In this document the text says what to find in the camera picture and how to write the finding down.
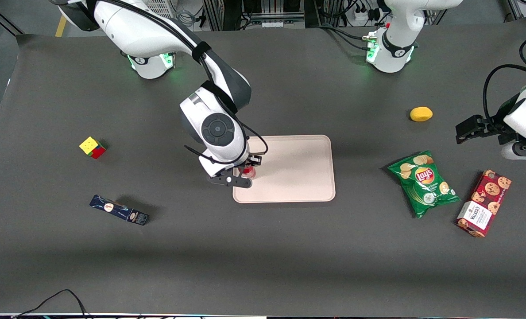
navy blue box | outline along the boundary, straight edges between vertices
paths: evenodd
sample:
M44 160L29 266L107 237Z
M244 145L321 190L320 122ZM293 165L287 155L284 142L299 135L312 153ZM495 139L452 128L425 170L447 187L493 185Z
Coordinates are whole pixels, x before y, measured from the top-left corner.
M129 208L125 205L119 204L119 202L103 198L97 194L93 196L92 201L89 202L89 205L93 208L103 210L104 212L109 212L113 216L117 216L126 222L133 222L133 224L138 224L141 226L143 226L149 218L149 215L139 212L139 210L134 210L133 208Z

toy lemon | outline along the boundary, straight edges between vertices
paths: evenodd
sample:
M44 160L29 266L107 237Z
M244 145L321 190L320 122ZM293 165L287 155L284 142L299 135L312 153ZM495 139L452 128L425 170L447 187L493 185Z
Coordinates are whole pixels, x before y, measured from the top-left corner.
M415 122L428 121L431 117L433 117L433 112L425 106L415 107L410 112L410 119Z

red cookie box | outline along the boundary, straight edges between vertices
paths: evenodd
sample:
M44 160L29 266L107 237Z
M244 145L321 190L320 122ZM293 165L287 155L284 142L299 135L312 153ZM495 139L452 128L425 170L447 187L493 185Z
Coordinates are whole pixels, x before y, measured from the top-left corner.
M511 180L492 170L483 172L471 199L464 204L456 224L474 237L485 237Z

green chip bag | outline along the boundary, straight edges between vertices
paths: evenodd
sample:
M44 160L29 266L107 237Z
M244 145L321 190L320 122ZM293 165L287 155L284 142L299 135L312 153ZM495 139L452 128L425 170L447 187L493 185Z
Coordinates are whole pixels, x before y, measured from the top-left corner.
M405 158L389 166L389 170L401 180L417 218L424 216L429 208L460 200L438 173L430 151Z

pink tray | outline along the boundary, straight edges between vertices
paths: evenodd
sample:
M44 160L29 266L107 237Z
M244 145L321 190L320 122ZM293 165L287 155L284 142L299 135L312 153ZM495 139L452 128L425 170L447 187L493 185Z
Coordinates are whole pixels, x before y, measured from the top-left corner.
M269 152L250 188L233 188L233 199L255 202L329 202L336 196L332 146L326 135L263 136ZM251 152L264 151L257 139L249 139Z

